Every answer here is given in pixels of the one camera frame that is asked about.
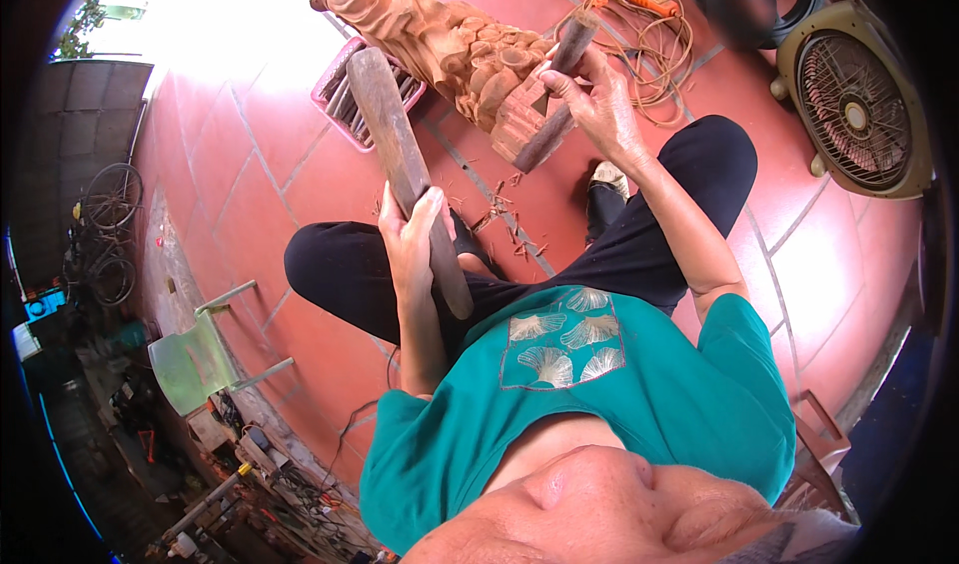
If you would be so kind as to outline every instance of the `green plastic chair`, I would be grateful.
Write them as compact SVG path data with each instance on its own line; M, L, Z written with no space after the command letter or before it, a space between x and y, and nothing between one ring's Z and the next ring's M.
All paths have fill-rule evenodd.
M224 303L226 300L255 286L256 281L247 281L206 302L194 312L197 324L192 329L150 343L153 374L180 416L205 405L210 395L219 390L244 390L294 363L293 358L287 358L245 380L240 379L236 366L233 366L233 358L213 322L213 315L229 310L229 304Z

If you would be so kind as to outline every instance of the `hand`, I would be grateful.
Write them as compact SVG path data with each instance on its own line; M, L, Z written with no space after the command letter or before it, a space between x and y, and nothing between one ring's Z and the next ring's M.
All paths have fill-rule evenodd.
M539 78L569 105L573 120L607 158L621 163L627 154L645 152L626 78L609 65L606 54L590 45L575 73L593 83L592 93L557 71L543 70Z
M397 303L414 304L430 297L433 271L430 270L430 228L437 218L443 217L450 238L457 236L443 190L430 187L416 202L413 214L407 222L400 205L393 198L390 182L383 188L383 208L378 225L383 243L387 246L393 289Z

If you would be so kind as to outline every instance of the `knee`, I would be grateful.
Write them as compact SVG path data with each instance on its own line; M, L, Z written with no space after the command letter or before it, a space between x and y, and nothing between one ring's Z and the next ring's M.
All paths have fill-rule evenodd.
M700 141L707 142L713 154L716 166L722 167L726 174L748 180L752 185L756 179L758 158L753 140L746 130L718 114L710 114L689 125L697 129Z
M283 266L287 273L287 282L296 293L304 281L317 278L318 263L324 261L329 253L329 242L325 236L333 230L335 222L318 222L298 229L290 238L283 254Z

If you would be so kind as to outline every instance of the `wooden chair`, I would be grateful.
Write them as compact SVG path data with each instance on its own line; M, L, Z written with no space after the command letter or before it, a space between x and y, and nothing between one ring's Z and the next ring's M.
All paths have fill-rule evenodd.
M816 434L805 420L794 414L796 435L809 451L809 457L796 466L783 495L776 501L776 508L825 508L833 510L848 523L858 524L856 510L833 480L839 462L842 462L853 444L812 391L803 392L800 403L803 401L809 402L812 411L825 425L829 437Z
M247 281L208 301L194 312L197 323L189 331L150 343L153 374L180 416L197 410L219 390L244 390L294 363L286 358L255 377L240 379L213 315L229 310L226 300L255 286L256 281Z

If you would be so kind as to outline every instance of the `carved wooden sculpture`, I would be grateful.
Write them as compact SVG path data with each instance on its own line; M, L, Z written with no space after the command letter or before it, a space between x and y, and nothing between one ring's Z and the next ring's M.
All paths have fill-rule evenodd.
M432 85L460 114L490 133L493 148L509 162L515 162L523 146L545 125L545 117L528 107L543 94L543 83L528 77L553 46L551 39L498 23L459 1L311 0L311 6L331 11L370 45L399 58L416 78ZM517 97L510 100L514 92ZM552 127L556 132L549 132L547 143L555 145L548 151L559 145L571 121L564 119L562 125L547 128Z

